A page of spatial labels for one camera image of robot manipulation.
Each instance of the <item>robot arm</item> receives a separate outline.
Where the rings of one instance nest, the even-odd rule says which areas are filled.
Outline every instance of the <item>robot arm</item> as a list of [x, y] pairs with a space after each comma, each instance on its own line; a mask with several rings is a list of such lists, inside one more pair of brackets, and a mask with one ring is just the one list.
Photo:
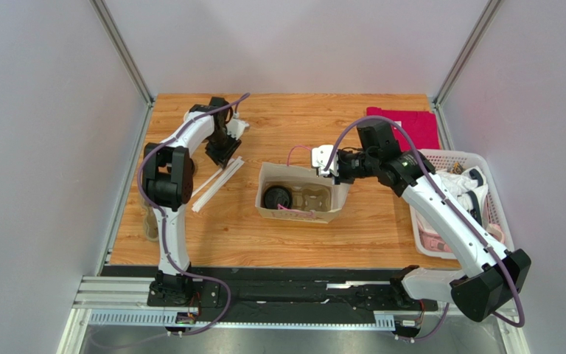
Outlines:
[[222, 168], [226, 168], [228, 160], [241, 144], [239, 138], [249, 128], [248, 123], [231, 118], [230, 107], [194, 120], [203, 113], [225, 105], [228, 103], [219, 97], [213, 97], [208, 105], [195, 105], [185, 114], [184, 122], [176, 132], [160, 144], [149, 143], [144, 148], [144, 155], [147, 156], [159, 145], [165, 145], [156, 155], [151, 156], [144, 166], [141, 185], [148, 198], [159, 205], [159, 209], [154, 209], [154, 214], [158, 230], [164, 233], [167, 243], [166, 254], [163, 243], [159, 242], [161, 257], [156, 280], [151, 284], [150, 290], [158, 299], [172, 298], [174, 305], [188, 302], [192, 298], [193, 289], [192, 278], [177, 274], [168, 260], [169, 255], [180, 269], [189, 270], [190, 261], [185, 242], [185, 209], [192, 197], [195, 171], [190, 153], [202, 142], [208, 141], [207, 156]]
[[[312, 166], [318, 174], [333, 178], [336, 184], [352, 184], [356, 178], [377, 177], [381, 184], [390, 187], [424, 216], [452, 249], [462, 267], [458, 271], [428, 270], [417, 265], [403, 269], [390, 280], [397, 301], [403, 304], [412, 299], [452, 302], [476, 322], [508, 302], [512, 295], [500, 266], [447, 202], [452, 201], [458, 211], [467, 216], [467, 222], [485, 239], [488, 248], [492, 247], [501, 257], [518, 291], [531, 264], [527, 254], [520, 249], [510, 252], [488, 235], [450, 193], [446, 193], [447, 198], [443, 200], [424, 176], [413, 152], [400, 150], [387, 122], [366, 122], [357, 126], [357, 132], [362, 143], [361, 151], [339, 150], [327, 171], [326, 162], [333, 146], [322, 145], [312, 150]], [[422, 158], [431, 178], [446, 191], [433, 165]]]

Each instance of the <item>gray wall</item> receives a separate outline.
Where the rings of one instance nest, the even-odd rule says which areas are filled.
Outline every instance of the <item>gray wall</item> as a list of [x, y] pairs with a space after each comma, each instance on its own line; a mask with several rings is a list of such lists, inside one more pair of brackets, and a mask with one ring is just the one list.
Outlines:
[[486, 0], [107, 0], [157, 93], [433, 95]]
[[0, 353], [53, 353], [144, 103], [88, 1], [0, 2]]
[[486, 157], [515, 244], [533, 353], [566, 353], [566, 1], [507, 0], [445, 107], [456, 150]]

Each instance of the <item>wooden table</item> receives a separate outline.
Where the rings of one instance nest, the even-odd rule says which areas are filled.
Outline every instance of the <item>wooden table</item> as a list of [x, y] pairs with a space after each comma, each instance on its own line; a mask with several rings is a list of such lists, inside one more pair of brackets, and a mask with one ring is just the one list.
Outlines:
[[[229, 102], [237, 94], [222, 95]], [[210, 94], [158, 96], [146, 142], [160, 142], [181, 123], [194, 104], [207, 104]], [[408, 205], [375, 178], [358, 180], [350, 189], [342, 213], [329, 224], [262, 218], [254, 202], [263, 162], [284, 164], [297, 144], [332, 144], [366, 107], [429, 111], [424, 95], [387, 94], [253, 94], [240, 105], [241, 118], [251, 124], [235, 153], [245, 164], [200, 213], [188, 208], [187, 248], [194, 266], [456, 268], [452, 260], [416, 252]], [[360, 146], [352, 131], [342, 147]], [[201, 146], [192, 157], [198, 166], [194, 185], [200, 186], [217, 166]], [[309, 167], [309, 153], [295, 150], [292, 164]], [[206, 188], [190, 202], [197, 200]], [[111, 264], [156, 265], [158, 243], [146, 240], [133, 181], [111, 255]]]

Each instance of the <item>white plastic basket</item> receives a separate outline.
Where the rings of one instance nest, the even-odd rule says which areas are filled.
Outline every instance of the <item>white plastic basket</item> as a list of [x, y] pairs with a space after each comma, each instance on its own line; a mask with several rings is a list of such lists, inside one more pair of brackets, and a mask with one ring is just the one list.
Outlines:
[[[510, 235], [506, 216], [503, 214], [503, 208], [501, 206], [501, 201], [499, 200], [499, 194], [497, 193], [497, 186], [495, 185], [495, 181], [492, 180], [492, 174], [490, 173], [486, 160], [475, 153], [465, 153], [462, 151], [420, 149], [420, 152], [427, 157], [436, 170], [450, 169], [456, 162], [459, 162], [464, 169], [479, 166], [483, 174], [486, 175], [486, 179], [488, 181], [488, 198], [486, 199], [485, 208], [489, 211], [489, 222], [496, 223], [501, 227], [501, 231], [503, 231], [503, 234], [506, 236], [506, 247], [510, 251], [514, 251], [512, 236]], [[411, 206], [410, 213], [412, 215], [412, 226], [414, 241], [416, 242], [416, 250], [419, 253], [426, 254], [430, 257], [454, 260], [455, 256], [453, 253], [430, 251], [423, 246], [418, 230], [418, 222], [416, 220], [416, 210]]]

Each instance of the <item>white stick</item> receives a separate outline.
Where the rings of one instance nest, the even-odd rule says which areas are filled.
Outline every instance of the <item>white stick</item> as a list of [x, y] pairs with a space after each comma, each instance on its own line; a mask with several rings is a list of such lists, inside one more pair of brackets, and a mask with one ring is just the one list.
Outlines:
[[199, 212], [202, 207], [217, 193], [220, 188], [229, 180], [231, 177], [240, 169], [244, 164], [242, 157], [239, 156], [237, 159], [224, 171], [224, 173], [216, 180], [213, 185], [207, 190], [202, 196], [192, 205], [192, 210], [194, 212]]
[[[235, 159], [230, 159], [230, 160], [228, 160], [228, 163], [232, 164], [233, 161], [235, 161]], [[194, 198], [194, 195], [197, 195], [198, 192], [200, 192], [207, 184], [209, 184], [209, 182], [213, 181], [213, 178], [215, 178], [215, 176], [219, 175], [220, 172], [222, 172], [222, 171], [224, 171], [223, 168], [221, 168], [221, 167], [218, 168], [217, 171], [215, 171], [215, 173], [212, 174], [211, 177], [209, 177], [209, 179], [207, 179], [205, 181], [205, 183], [201, 184], [200, 187], [198, 187], [195, 191], [192, 192], [192, 198]]]

